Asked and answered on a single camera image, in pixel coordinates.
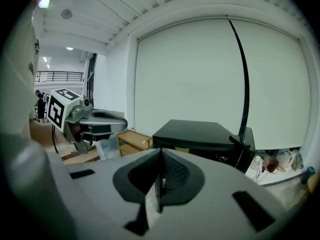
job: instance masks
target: railing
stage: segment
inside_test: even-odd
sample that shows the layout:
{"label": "railing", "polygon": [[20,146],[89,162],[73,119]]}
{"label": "railing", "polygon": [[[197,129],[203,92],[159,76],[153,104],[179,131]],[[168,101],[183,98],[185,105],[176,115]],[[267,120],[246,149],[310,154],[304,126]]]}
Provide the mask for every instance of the railing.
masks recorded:
{"label": "railing", "polygon": [[68,71],[38,71],[35,75],[36,82],[73,81],[82,82],[83,73]]}

